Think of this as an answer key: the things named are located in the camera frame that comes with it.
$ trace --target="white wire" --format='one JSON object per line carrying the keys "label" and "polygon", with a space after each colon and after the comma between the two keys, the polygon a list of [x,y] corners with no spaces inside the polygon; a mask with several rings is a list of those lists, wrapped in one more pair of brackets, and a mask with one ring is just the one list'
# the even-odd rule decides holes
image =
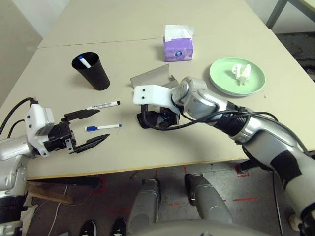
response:
{"label": "white wire", "polygon": [[[68,185],[65,187],[63,195],[65,195],[65,193],[67,192],[67,189],[68,189]],[[48,233],[47,236],[50,236],[51,231],[53,230],[53,227],[54,227],[55,222],[56,222],[56,219],[57,219],[58,210],[59,210],[60,205],[61,205],[61,203],[58,203],[58,206],[57,206],[57,208],[56,208],[55,218],[54,218],[53,224],[51,225],[50,231],[49,231],[49,233]]]}
{"label": "white wire", "polygon": [[36,210],[34,211],[33,217],[35,216],[35,214],[38,212],[38,210],[39,210],[46,202],[48,202],[48,200],[43,201],[43,202],[36,208]]}
{"label": "white wire", "polygon": [[87,197],[84,201],[82,201],[82,202],[80,202],[80,203],[77,203],[77,204],[63,203],[63,204],[64,204],[64,205],[67,205],[67,206],[79,206],[79,205],[82,205],[82,204],[84,204],[84,203],[86,203],[86,202],[88,201],[88,199],[90,198],[90,196],[91,196],[91,194],[92,194],[92,191],[93,191],[93,189],[91,189],[91,191],[90,191],[88,197]]}
{"label": "white wire", "polygon": [[282,223],[281,223],[281,216],[280,216],[280,211],[279,211],[279,205],[278,205],[278,198],[277,198],[277,193],[276,193],[276,186],[275,186],[275,172],[272,172],[272,188],[274,192],[274,198],[275,198],[275,204],[276,204],[276,212],[277,212],[277,217],[278,217],[278,224],[279,224],[279,230],[280,230],[280,235],[284,236],[284,231],[282,229]]}

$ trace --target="cable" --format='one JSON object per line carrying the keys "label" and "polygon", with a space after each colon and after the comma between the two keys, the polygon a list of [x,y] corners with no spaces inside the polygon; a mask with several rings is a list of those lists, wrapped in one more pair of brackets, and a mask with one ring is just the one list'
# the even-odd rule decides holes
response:
{"label": "cable", "polygon": [[[68,189],[68,185],[65,187],[63,195],[65,195],[65,193],[67,192],[67,189]],[[56,219],[57,219],[58,210],[59,210],[60,205],[61,205],[61,203],[58,203],[57,208],[56,208],[55,218],[54,218],[53,224],[51,225],[50,231],[49,231],[47,236],[50,236],[51,231],[53,230],[53,227],[54,227]]]}
{"label": "cable", "polygon": [[265,119],[265,120],[268,120],[268,121],[270,121],[270,122],[272,122],[272,123],[275,123],[275,124],[281,126],[283,129],[285,129],[287,132],[289,132],[289,134],[291,134],[292,137],[296,140],[296,142],[300,145],[300,147],[301,147],[301,149],[303,150],[303,152],[304,152],[307,156],[311,157],[311,155],[310,155],[309,151],[307,150],[307,148],[305,147],[304,143],[300,140],[300,138],[299,138],[290,128],[288,128],[288,127],[285,126],[284,124],[282,124],[282,123],[280,123],[280,122],[278,122],[278,121],[275,121],[275,120],[273,120],[273,119],[270,119],[270,118],[267,118],[267,117],[263,117],[263,116],[261,116],[261,118],[262,118],[262,119]]}
{"label": "cable", "polygon": [[27,97],[27,98],[24,98],[22,101],[20,101],[18,104],[16,104],[12,110],[8,113],[8,115],[5,117],[1,127],[0,127],[0,135],[1,133],[3,132],[4,130],[4,127],[6,125],[6,123],[8,122],[8,120],[10,119],[11,115],[15,112],[16,109],[19,108],[19,106],[21,106],[23,103],[27,102],[27,101],[30,101],[30,102],[35,102],[35,99],[32,98],[32,97]]}
{"label": "cable", "polygon": [[258,117],[263,117],[262,115],[268,115],[271,116],[275,121],[278,121],[278,119],[271,113],[269,112],[242,112],[240,114],[231,116],[231,117],[224,117],[224,118],[219,118],[219,119],[213,119],[210,122],[218,122],[218,121],[223,121],[227,119],[233,119],[233,118],[238,118],[238,117],[251,117],[251,116],[258,116]]}
{"label": "cable", "polygon": [[[155,129],[155,130],[176,130],[176,129],[181,129],[181,128],[185,128],[185,127],[188,127],[190,125],[193,125],[193,124],[196,124],[196,123],[200,123],[200,122],[203,122],[203,123],[210,123],[210,122],[219,122],[219,121],[223,121],[223,120],[228,120],[228,119],[233,119],[233,118],[238,118],[238,117],[250,117],[250,116],[254,116],[254,117],[259,117],[259,118],[262,118],[262,119],[265,119],[265,120],[268,120],[274,124],[277,124],[279,125],[280,127],[282,127],[283,129],[285,129],[295,140],[296,142],[299,144],[299,146],[301,147],[302,151],[308,156],[308,157],[311,157],[309,151],[307,150],[307,148],[305,147],[305,145],[303,144],[303,142],[300,140],[300,138],[291,130],[289,129],[287,126],[285,126],[284,124],[280,123],[278,121],[278,119],[276,118],[276,116],[274,116],[273,114],[269,113],[269,112],[249,112],[249,113],[241,113],[241,114],[236,114],[236,115],[233,115],[233,116],[230,116],[230,117],[224,117],[224,118],[219,118],[219,119],[210,119],[214,116],[217,116],[217,115],[221,115],[221,114],[226,114],[226,113],[239,113],[238,111],[236,110],[226,110],[226,111],[222,111],[222,112],[215,112],[215,113],[212,113],[208,116],[205,116],[203,118],[200,118],[200,119],[196,119],[196,120],[192,120],[191,122],[189,123],[186,123],[186,124],[183,124],[183,125],[178,125],[178,126],[175,126],[175,127],[169,127],[169,128],[161,128],[161,127],[155,127],[153,125],[151,125],[147,119],[146,119],[146,116],[145,116],[145,112],[146,111],[143,111],[142,112],[142,118],[143,118],[143,121],[145,122],[145,124],[152,128],[152,129]],[[268,118],[268,117],[265,117],[265,116],[262,116],[262,115],[268,115],[268,116],[271,116],[273,119],[271,118]]]}
{"label": "cable", "polygon": [[87,197],[84,201],[82,201],[82,202],[80,202],[80,203],[78,203],[78,204],[67,204],[67,203],[63,203],[63,204],[64,204],[64,205],[67,205],[67,206],[79,206],[79,205],[82,205],[82,204],[84,204],[84,203],[86,203],[86,202],[88,201],[88,199],[90,198],[92,192],[93,192],[93,189],[91,189],[91,191],[90,191],[88,197]]}
{"label": "cable", "polygon": [[38,210],[39,210],[46,202],[48,202],[48,200],[43,201],[43,202],[36,208],[36,210],[34,211],[33,217],[35,216],[35,214],[38,212]]}
{"label": "cable", "polygon": [[277,216],[278,216],[278,224],[279,224],[279,229],[280,229],[280,235],[284,236],[284,232],[282,230],[282,224],[281,224],[281,217],[279,213],[279,205],[278,205],[278,199],[277,199],[277,194],[276,194],[276,187],[275,187],[275,172],[272,172],[272,187],[274,190],[274,199],[275,199],[275,204],[276,204],[276,211],[277,211]]}
{"label": "cable", "polygon": [[24,122],[24,120],[23,120],[23,119],[20,119],[20,120],[18,120],[17,122],[15,122],[15,123],[11,126],[10,131],[9,131],[9,134],[8,134],[8,138],[11,137],[11,134],[12,134],[12,132],[13,132],[13,130],[14,130],[14,127],[15,127],[18,123],[20,123],[20,122]]}
{"label": "cable", "polygon": [[214,113],[211,113],[205,117],[202,117],[202,118],[199,118],[199,119],[196,119],[194,121],[191,121],[191,122],[188,122],[186,124],[182,124],[182,125],[178,125],[178,126],[174,126],[174,127],[167,127],[167,128],[162,128],[162,127],[155,127],[154,125],[151,125],[148,121],[147,121],[147,118],[146,118],[146,111],[143,111],[142,112],[142,118],[143,118],[143,121],[144,123],[152,128],[152,129],[155,129],[155,130],[176,130],[176,129],[182,129],[182,128],[185,128],[185,127],[188,127],[188,126],[191,126],[193,124],[196,124],[196,123],[201,123],[201,122],[204,122],[212,117],[215,117],[215,116],[218,116],[218,115],[222,115],[222,114],[226,114],[226,113],[238,113],[237,110],[227,110],[227,111],[221,111],[221,112],[214,112]]}
{"label": "cable", "polygon": [[186,119],[190,120],[190,121],[195,121],[195,119],[191,119],[191,118],[189,118],[189,117],[188,117],[188,116],[186,116],[184,113],[181,113],[181,115],[182,115],[183,117],[185,117]]}

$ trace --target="blue cap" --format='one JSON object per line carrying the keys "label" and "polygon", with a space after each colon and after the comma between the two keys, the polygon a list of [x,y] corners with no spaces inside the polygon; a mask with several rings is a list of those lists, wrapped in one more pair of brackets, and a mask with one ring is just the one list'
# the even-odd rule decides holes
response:
{"label": "blue cap", "polygon": [[90,131],[96,131],[97,127],[96,126],[88,126],[85,127],[84,131],[90,132]]}

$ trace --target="shoe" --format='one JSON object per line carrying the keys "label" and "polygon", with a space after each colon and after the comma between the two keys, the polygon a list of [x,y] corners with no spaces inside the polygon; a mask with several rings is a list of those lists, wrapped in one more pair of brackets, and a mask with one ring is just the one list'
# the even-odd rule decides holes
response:
{"label": "shoe", "polygon": [[122,218],[115,220],[110,236],[126,236],[126,222]]}
{"label": "shoe", "polygon": [[96,225],[93,220],[88,220],[81,228],[80,236],[96,236]]}
{"label": "shoe", "polygon": [[191,179],[192,178],[193,178],[192,174],[185,174],[184,181],[185,181],[185,188],[186,188],[189,203],[192,206],[196,206],[194,192],[193,192],[192,185],[191,185]]}

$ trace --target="black cable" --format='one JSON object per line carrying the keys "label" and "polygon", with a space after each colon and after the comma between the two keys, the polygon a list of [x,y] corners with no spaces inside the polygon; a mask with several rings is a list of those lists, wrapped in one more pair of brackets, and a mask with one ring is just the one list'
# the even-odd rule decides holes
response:
{"label": "black cable", "polygon": [[15,127],[18,123],[23,122],[23,121],[24,121],[23,119],[20,119],[20,120],[18,120],[17,122],[15,122],[15,123],[11,126],[10,131],[9,131],[9,134],[8,134],[8,138],[11,137],[11,134],[12,134],[12,132],[13,132],[13,130],[14,130],[14,127]]}
{"label": "black cable", "polygon": [[273,190],[274,190],[274,199],[275,199],[275,204],[276,204],[276,211],[277,211],[277,216],[278,216],[278,224],[279,224],[279,229],[280,229],[280,235],[284,236],[284,232],[282,230],[280,212],[279,212],[278,198],[277,198],[277,194],[276,194],[275,172],[274,171],[272,172],[272,187],[273,187]]}
{"label": "black cable", "polygon": [[288,128],[288,127],[285,126],[284,124],[282,124],[282,123],[280,123],[280,122],[278,122],[278,121],[275,121],[275,120],[273,120],[273,119],[270,119],[270,118],[268,118],[268,117],[264,117],[264,116],[260,116],[260,117],[261,117],[262,119],[268,120],[268,121],[270,121],[270,122],[272,122],[272,123],[274,123],[274,124],[277,124],[277,125],[281,126],[283,129],[285,129],[285,130],[296,140],[296,142],[300,145],[300,147],[301,147],[301,149],[303,150],[303,152],[304,152],[307,156],[311,157],[311,155],[310,155],[309,151],[307,150],[306,146],[304,145],[304,143],[300,140],[300,138],[299,138],[290,128]]}
{"label": "black cable", "polygon": [[189,118],[188,116],[186,116],[184,113],[181,113],[181,115],[183,116],[183,117],[185,117],[186,119],[189,119],[190,121],[195,121],[195,119],[191,119],[191,118]]}
{"label": "black cable", "polygon": [[194,121],[191,121],[191,122],[188,122],[186,124],[182,124],[182,125],[178,125],[178,126],[174,126],[174,127],[167,127],[167,128],[162,128],[162,127],[155,127],[154,125],[151,125],[148,121],[147,121],[147,118],[146,118],[146,111],[142,111],[142,118],[143,118],[143,121],[144,123],[152,128],[152,129],[155,129],[155,130],[176,130],[176,129],[182,129],[182,128],[185,128],[185,127],[188,127],[188,126],[191,126],[193,124],[196,124],[196,123],[202,123],[202,122],[205,122],[206,120],[209,120],[210,118],[212,117],[215,117],[215,116],[218,116],[218,115],[222,115],[222,114],[226,114],[226,113],[238,113],[237,110],[227,110],[227,111],[221,111],[221,112],[214,112],[214,113],[211,113],[205,117],[202,117],[202,118],[199,118],[199,119],[196,119]]}
{"label": "black cable", "polygon": [[249,117],[249,116],[263,117],[261,115],[271,116],[275,121],[278,121],[277,117],[274,116],[273,114],[269,113],[269,112],[246,112],[246,113],[242,112],[240,114],[233,115],[231,117],[224,117],[224,118],[219,118],[219,119],[213,119],[213,120],[210,120],[209,122],[218,122],[218,121],[223,121],[223,120],[233,119],[233,118],[238,118],[238,117]]}
{"label": "black cable", "polygon": [[[215,112],[215,113],[212,113],[208,116],[205,116],[203,118],[200,118],[200,119],[196,119],[196,120],[192,120],[186,116],[184,116],[185,118],[188,118],[189,120],[192,120],[191,122],[189,123],[186,123],[186,124],[183,124],[183,125],[178,125],[178,126],[175,126],[175,127],[169,127],[169,128],[160,128],[160,127],[155,127],[153,125],[151,125],[147,119],[146,119],[146,116],[145,116],[145,112],[146,111],[142,111],[142,117],[143,117],[143,121],[145,122],[145,124],[152,128],[152,129],[155,129],[155,130],[176,130],[176,129],[181,129],[181,128],[185,128],[185,127],[188,127],[190,125],[193,125],[193,124],[196,124],[196,123],[210,123],[210,122],[219,122],[219,121],[223,121],[223,120],[228,120],[228,119],[233,119],[233,118],[238,118],[238,117],[250,117],[250,116],[254,116],[254,117],[259,117],[259,118],[262,118],[262,119],[265,119],[265,120],[268,120],[276,125],[279,125],[280,127],[282,127],[283,129],[285,129],[295,140],[296,142],[300,145],[302,151],[309,157],[311,157],[309,151],[307,150],[307,148],[305,147],[305,145],[303,144],[303,142],[300,140],[300,138],[291,130],[289,129],[287,126],[285,126],[284,124],[280,123],[278,121],[278,119],[271,113],[269,112],[248,112],[248,113],[244,113],[244,112],[240,112],[239,111],[236,111],[236,110],[227,110],[227,111],[222,111],[222,112]],[[226,113],[238,113],[236,115],[233,115],[233,116],[230,116],[230,117],[224,117],[224,118],[219,118],[219,119],[211,119],[217,115],[222,115],[222,114],[226,114]],[[262,115],[268,115],[268,116],[271,116],[273,119],[271,118],[268,118],[268,117],[265,117],[265,116],[262,116]]]}
{"label": "black cable", "polygon": [[23,103],[27,102],[27,101],[30,101],[30,102],[35,102],[35,99],[32,98],[32,97],[27,97],[27,98],[24,98],[22,101],[20,101],[18,104],[16,104],[12,110],[8,113],[8,115],[5,117],[1,127],[0,127],[0,135],[1,133],[3,132],[4,130],[4,127],[6,125],[6,123],[8,122],[8,120],[10,119],[11,115],[15,112],[16,109],[18,109],[19,106],[21,106]]}

